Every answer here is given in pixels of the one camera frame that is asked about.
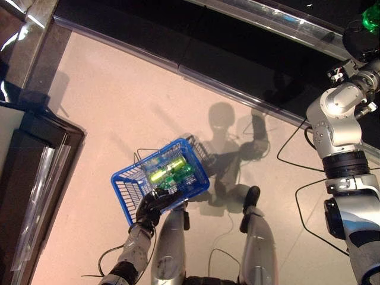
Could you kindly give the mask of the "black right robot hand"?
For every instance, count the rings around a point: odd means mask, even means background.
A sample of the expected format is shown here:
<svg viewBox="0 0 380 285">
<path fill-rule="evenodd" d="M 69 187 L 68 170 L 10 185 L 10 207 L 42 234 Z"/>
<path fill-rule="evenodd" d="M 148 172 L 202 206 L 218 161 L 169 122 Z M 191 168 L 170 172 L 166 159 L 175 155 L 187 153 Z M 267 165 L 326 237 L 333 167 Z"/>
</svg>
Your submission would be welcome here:
<svg viewBox="0 0 380 285">
<path fill-rule="evenodd" d="M 342 41 L 348 53 L 359 62 L 369 63 L 379 59 L 379 35 L 366 29 L 361 20 L 347 25 Z"/>
</svg>

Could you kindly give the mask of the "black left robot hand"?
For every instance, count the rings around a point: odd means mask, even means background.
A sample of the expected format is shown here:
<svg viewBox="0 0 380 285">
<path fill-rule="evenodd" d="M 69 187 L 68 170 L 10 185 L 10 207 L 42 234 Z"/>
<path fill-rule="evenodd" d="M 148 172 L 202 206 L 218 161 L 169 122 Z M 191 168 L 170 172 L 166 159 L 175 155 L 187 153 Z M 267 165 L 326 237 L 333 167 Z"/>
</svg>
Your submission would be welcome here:
<svg viewBox="0 0 380 285">
<path fill-rule="evenodd" d="M 182 196 L 181 191 L 170 194 L 168 190 L 163 188 L 156 188 L 146 194 L 138 206 L 136 221 L 129 227 L 128 233 L 131 233 L 135 227 L 140 226 L 152 237 L 154 229 L 159 223 L 162 210 L 171 206 L 177 200 L 181 200 Z"/>
</svg>

